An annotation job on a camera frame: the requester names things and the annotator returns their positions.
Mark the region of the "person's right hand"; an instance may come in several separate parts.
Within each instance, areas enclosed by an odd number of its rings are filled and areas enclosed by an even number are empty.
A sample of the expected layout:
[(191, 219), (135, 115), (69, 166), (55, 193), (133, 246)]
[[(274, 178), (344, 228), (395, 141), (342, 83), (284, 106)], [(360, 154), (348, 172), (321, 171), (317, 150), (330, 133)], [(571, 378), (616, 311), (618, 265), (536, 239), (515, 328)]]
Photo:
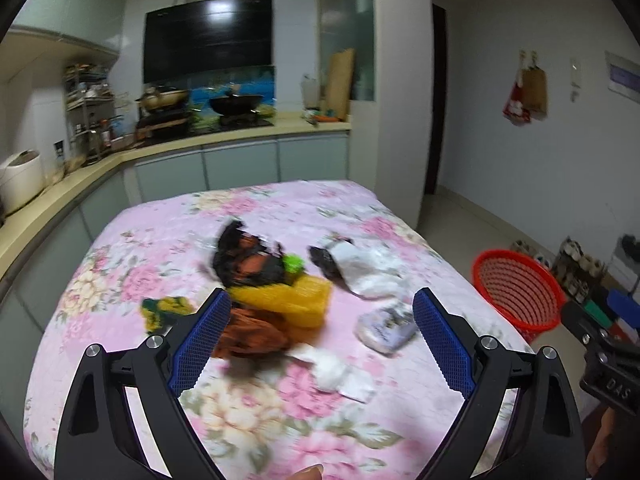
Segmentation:
[(639, 417), (607, 408), (586, 467), (591, 479), (639, 480)]

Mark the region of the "person's left hand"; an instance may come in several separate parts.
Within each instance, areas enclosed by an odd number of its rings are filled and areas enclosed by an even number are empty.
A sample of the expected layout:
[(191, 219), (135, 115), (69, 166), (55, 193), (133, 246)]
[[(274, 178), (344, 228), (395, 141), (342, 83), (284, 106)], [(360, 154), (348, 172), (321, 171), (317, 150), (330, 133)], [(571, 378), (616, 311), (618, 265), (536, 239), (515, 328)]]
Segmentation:
[(285, 480), (322, 480), (323, 466), (314, 464), (290, 474)]

